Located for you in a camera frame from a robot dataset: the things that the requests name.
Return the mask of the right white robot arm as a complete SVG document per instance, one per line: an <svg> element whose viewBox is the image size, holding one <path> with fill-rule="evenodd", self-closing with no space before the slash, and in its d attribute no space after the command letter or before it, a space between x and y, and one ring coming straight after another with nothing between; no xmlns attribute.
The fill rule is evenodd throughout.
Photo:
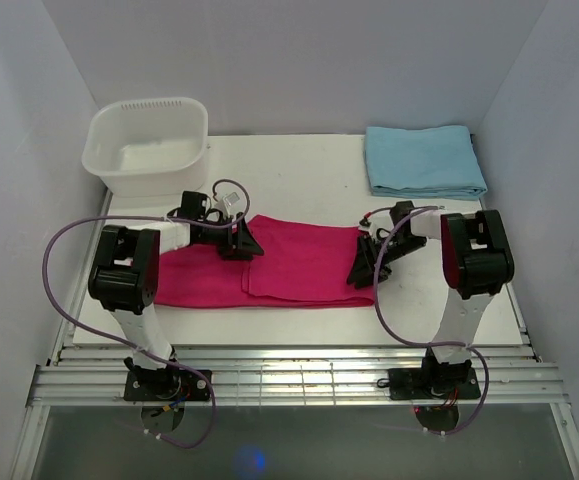
<svg viewBox="0 0 579 480"><path fill-rule="evenodd" d="M376 227L367 213L359 222L349 285L376 288L386 281L392 262L437 240L448 286L440 326L416 368L392 368L378 385L393 400L478 399L472 366L473 340L484 312L514 276L515 264L501 214L497 210L446 213L400 201L388 209L391 229Z"/></svg>

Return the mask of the pink trousers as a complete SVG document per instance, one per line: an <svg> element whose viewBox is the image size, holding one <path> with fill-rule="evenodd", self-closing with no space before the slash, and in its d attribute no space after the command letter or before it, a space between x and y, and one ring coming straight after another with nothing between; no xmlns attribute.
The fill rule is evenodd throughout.
<svg viewBox="0 0 579 480"><path fill-rule="evenodd" d="M248 222L264 254L225 260L196 244L159 259L155 303L192 309L356 308L374 304L369 287L346 283L359 231L257 215Z"/></svg>

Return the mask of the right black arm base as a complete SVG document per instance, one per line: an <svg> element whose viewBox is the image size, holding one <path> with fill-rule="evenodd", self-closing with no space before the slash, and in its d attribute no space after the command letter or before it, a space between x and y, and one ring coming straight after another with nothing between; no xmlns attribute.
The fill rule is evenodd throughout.
<svg viewBox="0 0 579 480"><path fill-rule="evenodd" d="M465 376L432 377L421 368L392 368L387 376L376 382L379 389L386 389L391 400L477 400L481 389L476 372L470 368Z"/></svg>

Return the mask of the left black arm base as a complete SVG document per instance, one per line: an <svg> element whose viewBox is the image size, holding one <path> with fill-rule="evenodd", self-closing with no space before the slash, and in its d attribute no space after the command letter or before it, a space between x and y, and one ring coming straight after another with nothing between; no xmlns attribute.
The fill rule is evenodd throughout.
<svg viewBox="0 0 579 480"><path fill-rule="evenodd" d="M129 402L208 401L207 382L186 370L144 370L136 367L126 377L123 399Z"/></svg>

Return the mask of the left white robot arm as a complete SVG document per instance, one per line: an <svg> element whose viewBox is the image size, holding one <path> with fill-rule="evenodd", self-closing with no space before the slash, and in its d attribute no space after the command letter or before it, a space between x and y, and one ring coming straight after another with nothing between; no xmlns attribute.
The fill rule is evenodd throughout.
<svg viewBox="0 0 579 480"><path fill-rule="evenodd" d="M155 311L160 256L189 246L208 245L228 261L250 261L264 250L250 233L241 199L245 192L209 196L185 191L180 205L163 219L139 228L103 228L88 279L88 293L118 322L125 338L165 359L162 364L140 350L124 360L133 387L158 399L182 394L197 382L191 372L172 367L175 349L166 339Z"/></svg>

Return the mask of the folded light blue trousers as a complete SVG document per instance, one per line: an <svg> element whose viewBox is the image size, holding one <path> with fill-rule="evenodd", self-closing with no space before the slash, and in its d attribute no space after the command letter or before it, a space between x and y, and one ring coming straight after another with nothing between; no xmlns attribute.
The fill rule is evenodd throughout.
<svg viewBox="0 0 579 480"><path fill-rule="evenodd" d="M478 200L488 191L470 131L462 125L369 126L364 160L371 193L378 197Z"/></svg>

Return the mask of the white plastic basket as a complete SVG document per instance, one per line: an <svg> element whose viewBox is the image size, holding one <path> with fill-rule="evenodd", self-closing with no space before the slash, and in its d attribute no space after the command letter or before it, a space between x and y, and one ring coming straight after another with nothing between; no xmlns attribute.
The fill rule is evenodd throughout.
<svg viewBox="0 0 579 480"><path fill-rule="evenodd" d="M187 97L120 101L91 120L84 169L118 197L178 195L208 178L208 112Z"/></svg>

